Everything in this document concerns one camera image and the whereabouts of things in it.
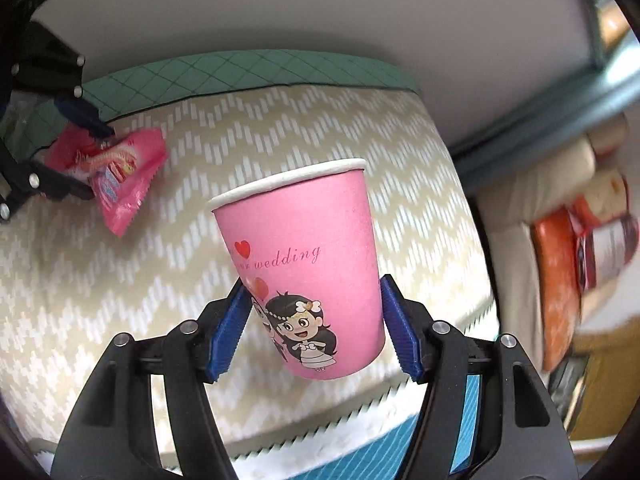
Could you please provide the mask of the teal window frame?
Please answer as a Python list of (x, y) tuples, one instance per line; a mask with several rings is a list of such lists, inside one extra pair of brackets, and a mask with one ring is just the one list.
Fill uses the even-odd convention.
[(613, 0), (630, 29), (612, 48), (601, 37), (597, 0), (578, 1), (588, 32), (587, 65), (450, 148), (466, 194), (536, 162), (638, 101), (639, 0)]

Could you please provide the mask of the pink snack wrapper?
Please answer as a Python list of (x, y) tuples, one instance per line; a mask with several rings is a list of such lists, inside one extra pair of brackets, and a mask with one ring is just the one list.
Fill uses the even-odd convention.
[(140, 128), (99, 141), (88, 130), (69, 124), (47, 150), (44, 164), (89, 185), (105, 225), (123, 236), (166, 159), (159, 128)]

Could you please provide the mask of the teal and beige mattress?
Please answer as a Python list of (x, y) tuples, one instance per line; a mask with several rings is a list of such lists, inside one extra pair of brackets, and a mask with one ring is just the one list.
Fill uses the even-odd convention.
[(12, 100), (1, 395), (53, 479), (446, 477), (494, 340), (485, 255), (412, 84), (323, 53), (173, 58)]

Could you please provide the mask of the pink wedding paper cup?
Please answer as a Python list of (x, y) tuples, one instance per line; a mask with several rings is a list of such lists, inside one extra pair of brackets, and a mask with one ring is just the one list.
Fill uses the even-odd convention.
[(364, 170), (361, 158), (322, 162), (208, 203), (262, 324), (298, 377), (346, 377), (384, 347)]

